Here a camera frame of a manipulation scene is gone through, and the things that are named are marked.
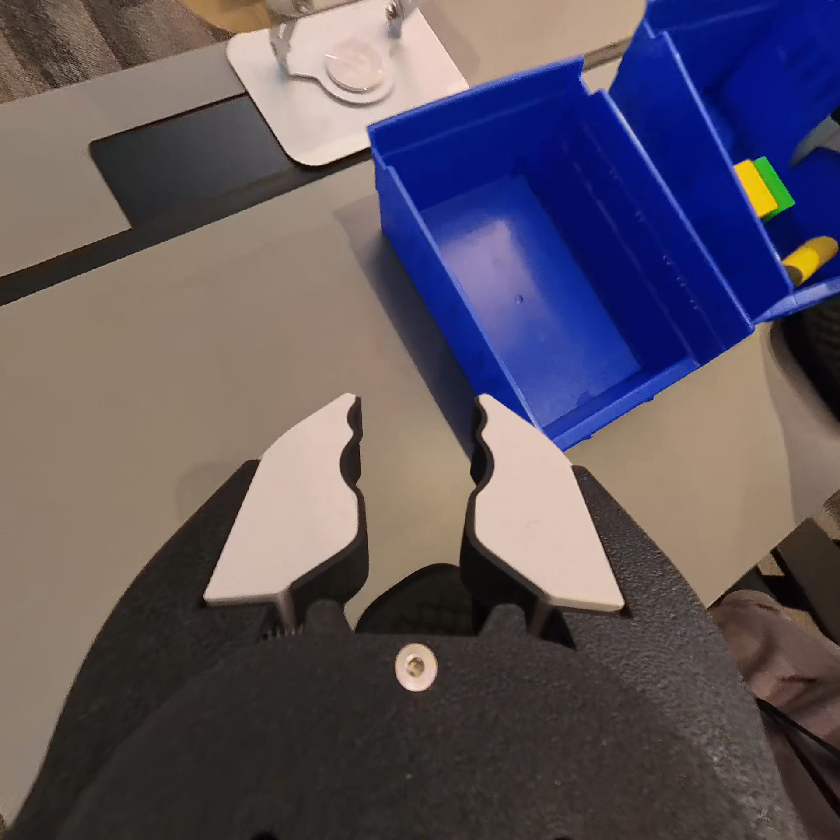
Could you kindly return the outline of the yellow arch block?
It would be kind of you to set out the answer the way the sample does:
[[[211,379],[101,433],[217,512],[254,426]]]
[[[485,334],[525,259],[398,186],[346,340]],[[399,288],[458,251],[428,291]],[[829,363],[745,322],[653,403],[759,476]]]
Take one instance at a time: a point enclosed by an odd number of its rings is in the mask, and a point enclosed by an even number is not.
[[[733,173],[744,191],[752,210],[764,220],[779,208],[779,202],[764,180],[755,161],[741,161],[733,166]]]

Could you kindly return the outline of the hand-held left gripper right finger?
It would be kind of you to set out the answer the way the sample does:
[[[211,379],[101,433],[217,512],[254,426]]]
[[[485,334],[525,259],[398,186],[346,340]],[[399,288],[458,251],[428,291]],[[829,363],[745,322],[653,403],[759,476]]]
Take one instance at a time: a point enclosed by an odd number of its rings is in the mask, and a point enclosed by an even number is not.
[[[619,613],[625,600],[572,463],[489,394],[472,416],[474,452],[459,570],[485,608],[511,603]]]

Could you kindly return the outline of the wooden document stand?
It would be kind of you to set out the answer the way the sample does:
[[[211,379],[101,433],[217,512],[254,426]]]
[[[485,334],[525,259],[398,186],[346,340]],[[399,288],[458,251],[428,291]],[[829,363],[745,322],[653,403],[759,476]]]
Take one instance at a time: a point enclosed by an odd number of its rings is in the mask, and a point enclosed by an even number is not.
[[[293,162],[370,147],[368,127],[469,88],[413,1],[267,2],[271,24],[226,56]]]

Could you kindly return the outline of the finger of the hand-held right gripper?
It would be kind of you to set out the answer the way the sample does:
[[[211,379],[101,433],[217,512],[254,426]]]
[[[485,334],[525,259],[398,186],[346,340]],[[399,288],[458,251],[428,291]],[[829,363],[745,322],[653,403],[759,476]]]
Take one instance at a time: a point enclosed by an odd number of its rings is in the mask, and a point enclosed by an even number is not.
[[[838,116],[824,118],[796,145],[792,154],[792,166],[798,165],[809,154],[818,150],[839,154]]]

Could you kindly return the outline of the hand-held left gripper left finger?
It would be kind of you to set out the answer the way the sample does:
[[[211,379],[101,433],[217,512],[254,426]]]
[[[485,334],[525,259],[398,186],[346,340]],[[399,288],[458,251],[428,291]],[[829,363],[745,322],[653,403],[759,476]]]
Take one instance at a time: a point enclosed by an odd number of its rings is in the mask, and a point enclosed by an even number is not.
[[[210,606],[345,605],[369,548],[361,399],[343,394],[288,429],[259,460],[204,592]]]

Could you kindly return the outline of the yellow cylinder block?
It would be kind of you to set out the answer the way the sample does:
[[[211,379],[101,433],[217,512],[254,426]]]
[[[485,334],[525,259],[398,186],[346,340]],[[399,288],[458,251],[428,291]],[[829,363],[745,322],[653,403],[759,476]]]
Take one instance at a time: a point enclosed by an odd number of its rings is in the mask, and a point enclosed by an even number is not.
[[[782,267],[794,287],[811,279],[829,261],[837,256],[839,245],[835,238],[819,236],[805,241],[782,259]]]

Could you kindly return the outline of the blue plastic bin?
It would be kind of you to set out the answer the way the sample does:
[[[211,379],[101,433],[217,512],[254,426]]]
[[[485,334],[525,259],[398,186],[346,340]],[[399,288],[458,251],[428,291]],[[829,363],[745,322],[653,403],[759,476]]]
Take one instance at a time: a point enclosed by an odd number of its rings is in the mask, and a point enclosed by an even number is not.
[[[381,229],[460,368],[562,450],[754,331],[584,59],[367,129]]]
[[[838,257],[794,287],[782,259],[838,240],[839,156],[796,145],[838,116],[838,1],[648,2],[610,94],[753,322],[838,297]],[[761,220],[733,166],[771,163],[795,205]]]

